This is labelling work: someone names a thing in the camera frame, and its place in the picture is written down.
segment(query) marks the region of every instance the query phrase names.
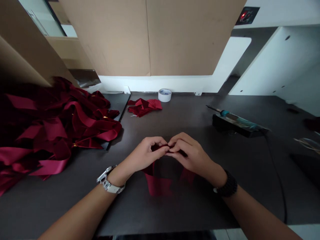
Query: black beaded bracelet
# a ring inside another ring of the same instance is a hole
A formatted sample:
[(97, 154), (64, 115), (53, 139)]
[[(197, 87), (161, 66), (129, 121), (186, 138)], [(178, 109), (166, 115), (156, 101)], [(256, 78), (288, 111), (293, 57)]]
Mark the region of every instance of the black beaded bracelet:
[(236, 179), (227, 170), (224, 169), (224, 171), (228, 176), (226, 184), (221, 188), (213, 188), (213, 191), (220, 197), (231, 197), (237, 192), (238, 184)]

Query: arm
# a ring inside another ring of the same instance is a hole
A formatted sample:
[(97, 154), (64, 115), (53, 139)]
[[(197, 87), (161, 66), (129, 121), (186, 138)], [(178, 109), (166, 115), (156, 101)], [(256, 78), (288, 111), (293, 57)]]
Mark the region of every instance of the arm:
[[(134, 172), (146, 168), (169, 150), (169, 147), (163, 147), (152, 152), (151, 146), (155, 144), (161, 146), (167, 142), (162, 137), (145, 138), (123, 162), (110, 172), (108, 181), (115, 186), (123, 186)], [(39, 239), (92, 239), (98, 224), (116, 196), (117, 194), (107, 192), (102, 184), (98, 184)]]
[[(168, 145), (174, 147), (166, 153), (167, 156), (174, 157), (186, 169), (206, 178), (214, 187), (225, 185), (227, 175), (223, 168), (213, 162), (201, 145), (189, 135), (180, 133), (174, 136)], [(180, 149), (188, 156), (182, 156), (178, 152)], [(249, 240), (301, 239), (240, 186), (234, 195), (223, 200)]]

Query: gray floor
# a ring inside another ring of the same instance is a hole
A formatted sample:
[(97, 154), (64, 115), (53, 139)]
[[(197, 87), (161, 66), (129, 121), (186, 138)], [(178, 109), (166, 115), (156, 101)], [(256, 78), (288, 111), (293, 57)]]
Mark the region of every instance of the gray floor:
[[(290, 225), (303, 240), (318, 240), (320, 224)], [(247, 240), (241, 228), (213, 230), (217, 240)]]

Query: roll of tape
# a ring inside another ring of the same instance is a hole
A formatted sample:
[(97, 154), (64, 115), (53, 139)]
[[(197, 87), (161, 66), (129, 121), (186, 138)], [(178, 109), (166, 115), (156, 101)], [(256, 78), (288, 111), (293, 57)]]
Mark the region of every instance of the roll of tape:
[(171, 100), (171, 91), (168, 89), (160, 89), (158, 92), (158, 99), (161, 102), (169, 102)]

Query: dark red satin ribbon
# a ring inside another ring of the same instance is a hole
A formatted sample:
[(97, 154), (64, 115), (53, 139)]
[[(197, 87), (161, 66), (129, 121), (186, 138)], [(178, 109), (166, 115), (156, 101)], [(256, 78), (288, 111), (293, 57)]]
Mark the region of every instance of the dark red satin ribbon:
[(136, 101), (128, 101), (128, 105), (134, 105), (132, 107), (128, 107), (128, 111), (132, 112), (137, 117), (142, 117), (153, 110), (161, 110), (161, 102), (158, 99), (149, 99), (144, 100), (139, 98)]
[[(154, 145), (151, 147), (151, 150), (154, 152), (159, 148), (166, 147), (167, 144), (158, 146)], [(183, 156), (187, 156), (186, 153), (182, 150), (179, 151)], [(150, 166), (146, 167), (142, 171), (144, 172), (148, 184), (149, 193), (151, 196), (170, 196), (172, 195), (172, 191), (170, 190), (170, 186), (172, 183), (172, 179), (168, 178), (157, 178), (154, 176), (154, 166), (155, 162), (153, 162)], [(180, 181), (187, 180), (191, 185), (195, 178), (196, 174), (183, 168)]]
[[(0, 196), (26, 174), (45, 180), (62, 172), (72, 147), (102, 148), (95, 139), (111, 141), (122, 128), (113, 120), (119, 111), (109, 111), (100, 92), (90, 94), (64, 78), (55, 77), (52, 88), (22, 84), (5, 96), (12, 104), (5, 111), (17, 117), (0, 126), (8, 139), (0, 146)], [(13, 127), (14, 136), (6, 130)]]

